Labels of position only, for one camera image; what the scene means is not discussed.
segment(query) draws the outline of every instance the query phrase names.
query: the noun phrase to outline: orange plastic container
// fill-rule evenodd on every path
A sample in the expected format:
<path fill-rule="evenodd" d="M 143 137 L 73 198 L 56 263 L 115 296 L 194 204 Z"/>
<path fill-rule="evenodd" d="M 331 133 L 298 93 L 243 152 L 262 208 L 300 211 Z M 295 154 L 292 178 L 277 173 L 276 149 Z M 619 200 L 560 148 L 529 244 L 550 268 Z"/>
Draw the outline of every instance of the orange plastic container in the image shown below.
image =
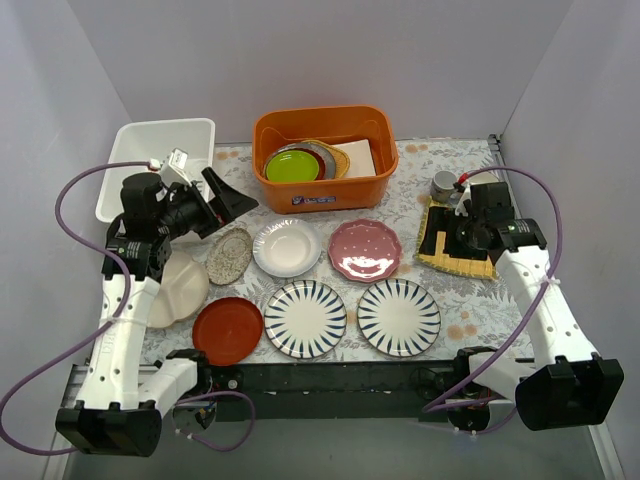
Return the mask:
<path fill-rule="evenodd" d="M 339 178 L 305 183 L 273 183 L 263 176 L 267 158 L 280 147 L 307 139 L 331 145 L 369 140 L 375 177 Z M 253 173 L 267 203 L 277 213 L 371 208 L 398 166 L 398 150 L 389 118 L 375 107 L 304 108 L 271 112 L 253 130 Z"/>

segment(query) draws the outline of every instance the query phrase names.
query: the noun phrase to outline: striped plate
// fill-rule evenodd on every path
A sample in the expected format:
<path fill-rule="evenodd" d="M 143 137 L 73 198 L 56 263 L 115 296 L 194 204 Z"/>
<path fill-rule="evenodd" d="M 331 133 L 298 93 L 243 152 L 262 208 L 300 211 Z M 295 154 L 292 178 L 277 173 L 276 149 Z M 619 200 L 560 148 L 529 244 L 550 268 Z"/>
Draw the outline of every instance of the striped plate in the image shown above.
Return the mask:
<path fill-rule="evenodd" d="M 347 311 L 324 283 L 298 280 L 269 300 L 264 313 L 269 340 L 294 358 L 315 358 L 335 347 L 347 328 Z"/>
<path fill-rule="evenodd" d="M 411 357 L 433 345 L 440 332 L 440 311 L 420 285 L 387 279 L 369 287 L 360 299 L 358 325 L 381 352 Z"/>

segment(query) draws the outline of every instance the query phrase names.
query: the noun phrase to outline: green bowl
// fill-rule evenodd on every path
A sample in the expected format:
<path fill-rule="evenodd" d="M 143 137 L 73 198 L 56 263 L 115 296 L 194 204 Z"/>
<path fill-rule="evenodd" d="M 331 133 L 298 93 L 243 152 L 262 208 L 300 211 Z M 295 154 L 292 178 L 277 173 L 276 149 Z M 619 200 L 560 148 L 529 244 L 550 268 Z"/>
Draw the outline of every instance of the green bowl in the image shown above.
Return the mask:
<path fill-rule="evenodd" d="M 289 150 L 274 156 L 267 165 L 267 179 L 275 183 L 312 182 L 320 165 L 310 153 Z"/>

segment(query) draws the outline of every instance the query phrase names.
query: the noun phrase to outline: white plastic container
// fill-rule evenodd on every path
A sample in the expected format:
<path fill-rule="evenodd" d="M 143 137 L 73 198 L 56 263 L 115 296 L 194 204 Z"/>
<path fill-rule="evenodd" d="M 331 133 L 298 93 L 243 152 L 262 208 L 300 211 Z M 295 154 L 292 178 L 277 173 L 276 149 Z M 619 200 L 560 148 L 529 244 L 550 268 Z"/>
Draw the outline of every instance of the white plastic container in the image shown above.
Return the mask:
<path fill-rule="evenodd" d="M 165 159 L 174 148 L 179 148 L 189 155 L 187 173 L 194 180 L 202 182 L 198 188 L 202 196 L 209 200 L 211 192 L 200 172 L 212 165 L 215 133 L 216 125 L 208 118 L 129 123 L 118 131 L 109 163 Z M 129 175 L 143 171 L 144 167 L 129 167 L 105 172 L 96 205 L 98 220 L 110 224 L 122 213 L 122 181 Z M 199 237 L 191 232 L 178 240 L 197 241 Z"/>

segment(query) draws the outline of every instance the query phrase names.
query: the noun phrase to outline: floral tablecloth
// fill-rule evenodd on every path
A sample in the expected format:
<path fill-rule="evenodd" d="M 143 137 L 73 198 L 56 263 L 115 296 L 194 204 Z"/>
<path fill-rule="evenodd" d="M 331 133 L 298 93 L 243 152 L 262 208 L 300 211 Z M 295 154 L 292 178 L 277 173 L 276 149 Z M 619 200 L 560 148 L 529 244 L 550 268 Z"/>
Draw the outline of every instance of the floral tablecloth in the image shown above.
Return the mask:
<path fill-rule="evenodd" d="M 518 308 L 501 280 L 472 280 L 449 275 L 413 259 L 431 178 L 439 170 L 462 174 L 464 171 L 493 164 L 487 142 L 416 139 L 399 141 L 397 145 L 400 154 L 398 168 L 391 176 L 384 198 L 376 208 L 298 215 L 313 224 L 320 233 L 323 253 L 312 270 L 296 279 L 314 279 L 330 285 L 340 294 L 348 312 L 347 331 L 338 346 L 322 357 L 306 361 L 359 362 L 390 359 L 369 345 L 357 326 L 356 305 L 367 286 L 348 281 L 333 270 L 326 254 L 331 233 L 343 222 L 357 218 L 379 220 L 395 230 L 402 242 L 404 254 L 394 276 L 424 286 L 440 307 L 442 329 L 438 339 L 426 352 L 406 361 L 451 359 L 459 348 L 465 346 L 499 346 L 520 321 Z M 254 237 L 264 224 L 278 217 L 265 204 L 260 184 L 253 175 L 250 145 L 216 148 L 213 168 L 225 182 L 256 198 L 260 206 L 201 244 L 174 246 L 175 250 L 186 251 L 203 263 L 211 245 L 228 228 L 243 227 Z M 271 295 L 291 280 L 293 279 L 273 278 L 252 261 L 244 276 L 233 284 L 225 287 L 211 285 L 207 303 L 222 297 L 238 296 L 249 299 L 263 311 Z M 147 330 L 142 363 L 163 360 L 174 349 L 192 348 L 191 329 L 194 321 L 195 316 L 177 322 L 170 328 Z M 533 356 L 529 337 L 521 335 L 507 355 Z M 243 363 L 294 361 L 296 360 L 277 350 L 263 332 L 257 348 Z"/>

